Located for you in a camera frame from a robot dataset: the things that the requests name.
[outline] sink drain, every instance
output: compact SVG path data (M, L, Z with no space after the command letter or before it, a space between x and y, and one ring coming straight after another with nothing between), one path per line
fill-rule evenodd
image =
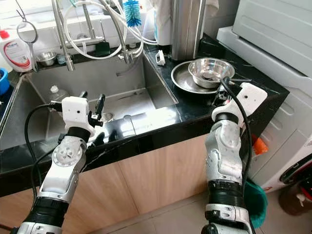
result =
M101 121L103 121L103 123L107 123L107 122L113 121L114 120L113 117L114 117L114 114L112 113L103 113Z

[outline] green bucket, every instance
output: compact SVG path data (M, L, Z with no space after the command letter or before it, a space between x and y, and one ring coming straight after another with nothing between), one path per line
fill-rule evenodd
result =
M253 227L260 228L267 212L268 199L264 190L250 180L246 182L244 201Z

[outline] black cable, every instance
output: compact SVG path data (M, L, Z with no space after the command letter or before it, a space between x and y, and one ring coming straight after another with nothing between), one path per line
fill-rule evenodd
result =
M31 155L31 158L33 159L33 163L36 162L36 155L35 155L35 152L33 150L33 148L31 147L31 144L29 142L29 136L28 136L28 125L29 125L29 120L30 120L30 117L33 115L34 112L36 112L37 110L41 109L41 108L46 108L46 107L49 107L50 104L44 104L44 105L40 105L40 106L37 106L35 109L33 109L27 116L26 118L26 121L25 121L25 126L24 126L24 137L25 137L25 141L26 141L26 145L27 145L27 148L30 152L30 155ZM39 183L41 184L42 183L42 179L41 179L41 174L40 174L40 171L39 171L39 168L38 166L36 166L36 170L37 170L37 173L38 173L38 177L39 177Z
M242 104L240 103L240 101L238 100L236 95L232 92L232 90L228 87L228 85L224 81L224 79L220 79L220 82L223 85L223 87L225 88L225 90L231 95L233 100L238 105L238 108L239 108L239 110L241 111L241 113L243 115L243 119L244 119L245 126L246 126L246 131L247 131L247 136L248 136L248 157L247 157L246 167L245 167L245 169L244 169L244 171L242 173L242 175L243 175L242 187L243 187L243 196L244 196L245 186L246 186L246 181L247 181L247 176L248 176L248 170L249 170L249 167L250 167L250 162L251 162L251 159L252 159L252 152L253 152L252 133L250 131L250 126L249 126L249 122L248 122L248 119L247 119L247 115L246 115L246 112L244 111L244 108L243 108Z
M37 197L37 190L36 190L36 185L35 185L35 180L34 180L34 174L35 174L35 167L37 167L37 169L39 170L38 168L38 163L43 160L45 157L47 157L49 154L51 154L54 150L55 150L56 147L54 147L52 150L48 151L47 153L45 153L44 155L42 155L41 157L39 157L35 163L33 164L32 168L31 168L31 174L30 174L30 179L31 179L31 187L32 187L32 190L33 190L33 195L34 195L34 200L33 200L33 205L36 201L36 197Z

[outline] dish soap bottle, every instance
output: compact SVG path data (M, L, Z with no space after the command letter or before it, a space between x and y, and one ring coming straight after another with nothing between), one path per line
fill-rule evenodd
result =
M27 72L32 69L29 51L17 36L17 33L0 30L0 51L6 62L17 72Z
M50 101L62 101L64 98L69 97L68 92L59 89L56 85L53 85L50 91Z

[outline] blue container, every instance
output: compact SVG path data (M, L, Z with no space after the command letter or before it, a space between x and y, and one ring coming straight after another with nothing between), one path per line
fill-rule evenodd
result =
M0 95L2 95L10 88L7 70L0 68L0 77Z

